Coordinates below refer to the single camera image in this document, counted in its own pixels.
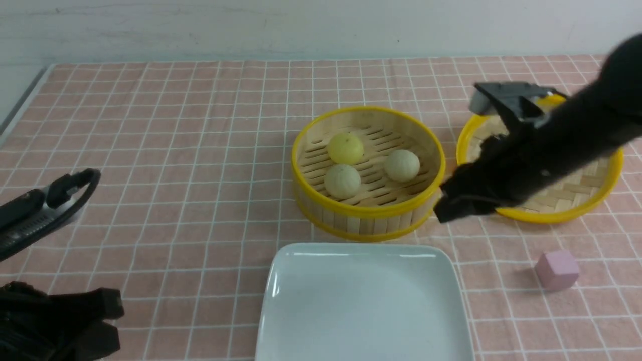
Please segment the table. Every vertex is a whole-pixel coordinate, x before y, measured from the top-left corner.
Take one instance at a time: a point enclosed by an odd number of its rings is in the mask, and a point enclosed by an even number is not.
[[[252,360],[270,262],[314,228],[291,192],[290,153],[315,116],[354,105],[421,119],[449,169],[471,84],[573,92],[600,56],[51,66],[0,151],[0,200],[72,170],[103,172],[81,219],[0,264],[50,293],[122,290],[111,360]],[[642,359],[642,143],[610,197],[561,225],[430,219],[395,242],[454,261],[478,360]],[[569,249],[578,285],[543,293],[532,266]]]

